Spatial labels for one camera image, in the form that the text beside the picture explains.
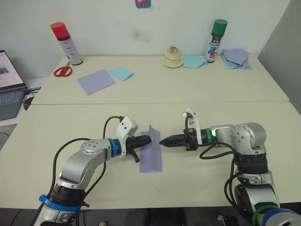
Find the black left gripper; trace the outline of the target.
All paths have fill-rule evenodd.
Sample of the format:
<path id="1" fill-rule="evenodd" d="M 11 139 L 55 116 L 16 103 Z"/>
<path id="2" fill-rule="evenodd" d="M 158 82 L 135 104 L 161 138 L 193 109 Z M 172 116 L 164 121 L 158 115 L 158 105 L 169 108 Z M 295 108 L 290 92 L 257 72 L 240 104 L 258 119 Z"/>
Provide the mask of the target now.
<path id="1" fill-rule="evenodd" d="M 126 140 L 126 156 L 131 155 L 136 163 L 140 161 L 137 153 L 135 152 L 136 148 L 140 148 L 151 143 L 151 137 L 149 135 L 141 135 L 137 137 L 129 137 Z"/>

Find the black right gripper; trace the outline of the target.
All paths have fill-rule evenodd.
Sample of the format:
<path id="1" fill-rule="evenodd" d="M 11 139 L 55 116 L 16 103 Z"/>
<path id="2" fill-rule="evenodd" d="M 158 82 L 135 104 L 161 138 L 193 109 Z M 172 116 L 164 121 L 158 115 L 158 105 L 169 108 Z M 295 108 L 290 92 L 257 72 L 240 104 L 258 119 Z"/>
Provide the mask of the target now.
<path id="1" fill-rule="evenodd" d="M 162 139 L 159 143 L 165 147 L 185 147 L 186 151 L 196 151 L 198 149 L 198 139 L 196 129 L 184 129 L 184 134 L 171 135 Z"/>

